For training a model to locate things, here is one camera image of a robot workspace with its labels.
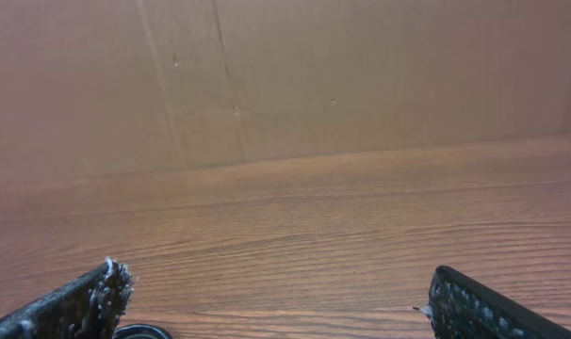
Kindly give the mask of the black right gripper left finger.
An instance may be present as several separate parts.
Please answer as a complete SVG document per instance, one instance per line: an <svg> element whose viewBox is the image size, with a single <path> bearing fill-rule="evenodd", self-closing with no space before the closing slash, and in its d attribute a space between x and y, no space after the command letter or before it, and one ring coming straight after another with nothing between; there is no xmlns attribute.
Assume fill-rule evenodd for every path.
<svg viewBox="0 0 571 339"><path fill-rule="evenodd" d="M0 318L0 339L110 338L133 293L126 264L95 269Z"/></svg>

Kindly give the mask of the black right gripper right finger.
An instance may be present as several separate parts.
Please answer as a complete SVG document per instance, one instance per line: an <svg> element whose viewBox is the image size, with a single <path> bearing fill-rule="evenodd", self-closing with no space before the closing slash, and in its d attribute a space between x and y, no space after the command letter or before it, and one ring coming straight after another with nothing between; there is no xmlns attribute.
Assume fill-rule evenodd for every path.
<svg viewBox="0 0 571 339"><path fill-rule="evenodd" d="M428 302L418 310L436 339L571 339L571 330L450 266L434 271Z"/></svg>

